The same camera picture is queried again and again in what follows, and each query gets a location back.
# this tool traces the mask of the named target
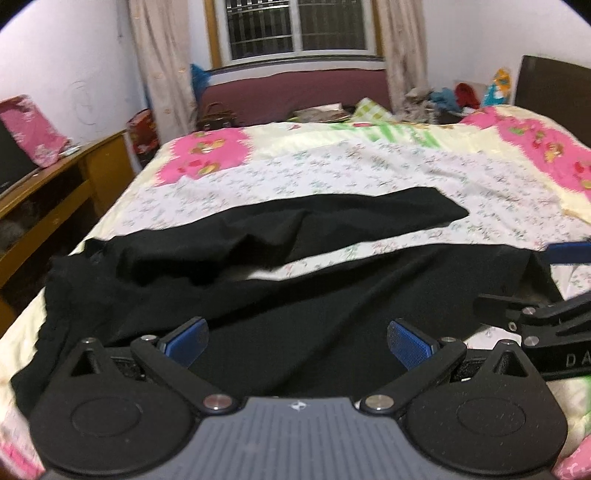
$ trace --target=gray plastic base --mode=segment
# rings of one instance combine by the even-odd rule
[[[49,472],[46,480],[63,479]],[[398,424],[347,398],[250,398],[204,420],[175,457],[137,480],[466,480],[421,456]],[[550,480],[549,472],[528,477]]]

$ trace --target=round black cover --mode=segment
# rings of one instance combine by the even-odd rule
[[[502,377],[502,385],[447,384],[417,397],[407,412],[415,444],[449,468],[485,476],[519,475],[550,466],[567,433],[550,391],[527,389]]]
[[[194,423],[173,392],[101,375],[73,377],[47,391],[30,420],[45,466],[93,476],[129,475],[161,464],[181,449]]]

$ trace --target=beige curtain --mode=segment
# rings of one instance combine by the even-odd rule
[[[195,108],[188,0],[129,0],[139,68],[160,144],[187,135]]]
[[[427,39],[423,0],[377,0],[392,111],[404,106],[405,95],[428,91]]]

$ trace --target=window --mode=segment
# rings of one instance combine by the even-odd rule
[[[223,66],[310,55],[375,55],[371,0],[215,0]]]

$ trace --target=green checkered cloth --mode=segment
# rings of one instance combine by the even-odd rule
[[[363,98],[357,104],[349,122],[395,122],[396,118],[383,106],[370,98]]]

